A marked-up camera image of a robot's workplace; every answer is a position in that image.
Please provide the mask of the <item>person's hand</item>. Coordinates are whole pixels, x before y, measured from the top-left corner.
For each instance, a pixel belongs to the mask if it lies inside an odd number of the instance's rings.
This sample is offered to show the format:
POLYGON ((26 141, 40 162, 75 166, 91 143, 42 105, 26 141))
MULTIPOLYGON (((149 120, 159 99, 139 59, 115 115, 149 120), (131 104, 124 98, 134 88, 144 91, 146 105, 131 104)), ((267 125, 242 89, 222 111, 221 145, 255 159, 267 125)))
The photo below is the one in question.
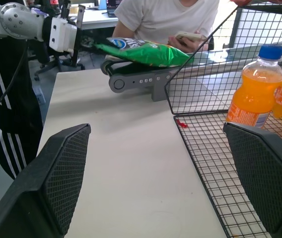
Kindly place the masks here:
POLYGON ((196 31, 194 33, 178 32, 175 36, 168 37, 168 45, 175 47, 186 54, 198 51, 207 51, 209 41, 207 37, 196 31))

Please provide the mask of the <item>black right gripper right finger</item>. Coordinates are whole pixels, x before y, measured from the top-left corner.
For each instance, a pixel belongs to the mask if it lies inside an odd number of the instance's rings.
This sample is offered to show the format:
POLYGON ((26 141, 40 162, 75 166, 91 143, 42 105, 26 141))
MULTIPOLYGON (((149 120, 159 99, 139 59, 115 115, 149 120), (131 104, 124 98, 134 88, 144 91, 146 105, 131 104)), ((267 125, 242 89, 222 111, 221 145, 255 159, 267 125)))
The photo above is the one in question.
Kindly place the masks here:
POLYGON ((241 185, 266 231, 282 235, 282 138, 258 127, 223 126, 241 185))

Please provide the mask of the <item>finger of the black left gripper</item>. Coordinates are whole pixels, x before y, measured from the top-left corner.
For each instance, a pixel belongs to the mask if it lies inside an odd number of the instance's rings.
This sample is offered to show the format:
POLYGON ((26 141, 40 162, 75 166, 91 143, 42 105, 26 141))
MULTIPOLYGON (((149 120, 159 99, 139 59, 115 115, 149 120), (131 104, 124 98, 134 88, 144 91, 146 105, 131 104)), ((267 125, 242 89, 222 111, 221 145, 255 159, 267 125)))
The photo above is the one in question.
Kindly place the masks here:
POLYGON ((99 36, 83 36, 82 49, 86 51, 102 51, 106 45, 106 38, 99 36))

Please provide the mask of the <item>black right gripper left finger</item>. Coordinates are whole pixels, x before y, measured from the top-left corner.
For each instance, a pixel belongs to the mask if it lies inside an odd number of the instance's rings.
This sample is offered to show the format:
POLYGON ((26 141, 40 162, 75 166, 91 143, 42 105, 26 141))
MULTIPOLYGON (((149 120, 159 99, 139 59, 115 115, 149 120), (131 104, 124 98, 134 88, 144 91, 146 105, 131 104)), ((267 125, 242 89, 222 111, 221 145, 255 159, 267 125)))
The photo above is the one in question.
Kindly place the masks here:
POLYGON ((63 238, 86 163, 89 124, 52 135, 0 200, 0 238, 63 238))

